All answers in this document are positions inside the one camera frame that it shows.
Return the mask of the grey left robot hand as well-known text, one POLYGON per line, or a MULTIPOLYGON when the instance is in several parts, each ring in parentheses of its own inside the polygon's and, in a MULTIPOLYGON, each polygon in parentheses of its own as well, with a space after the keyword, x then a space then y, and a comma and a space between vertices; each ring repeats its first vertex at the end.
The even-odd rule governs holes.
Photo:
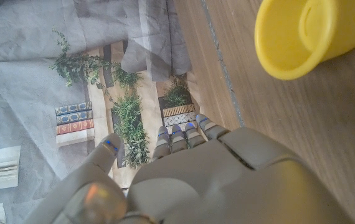
POLYGON ((27 217, 27 223, 351 223, 293 151, 250 128, 199 114, 160 127, 153 158, 127 192, 110 178, 121 138, 109 134, 27 217))

